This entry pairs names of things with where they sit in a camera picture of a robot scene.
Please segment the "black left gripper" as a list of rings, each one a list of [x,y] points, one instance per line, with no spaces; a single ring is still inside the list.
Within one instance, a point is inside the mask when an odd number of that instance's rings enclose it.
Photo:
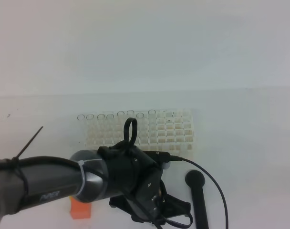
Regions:
[[[97,150],[102,159],[98,200],[110,199],[109,205],[128,213],[135,222],[172,223],[171,218],[189,219],[191,205],[167,194],[161,179],[163,169],[144,151],[122,141]]]

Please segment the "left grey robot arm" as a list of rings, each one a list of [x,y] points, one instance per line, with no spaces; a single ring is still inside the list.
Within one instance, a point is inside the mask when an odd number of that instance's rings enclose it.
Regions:
[[[6,215],[64,197],[82,203],[109,199],[135,222],[185,229],[172,220],[191,217],[191,205],[166,192],[161,179],[168,152],[142,151],[126,141],[81,150],[71,159],[37,156],[0,160],[0,222]]]

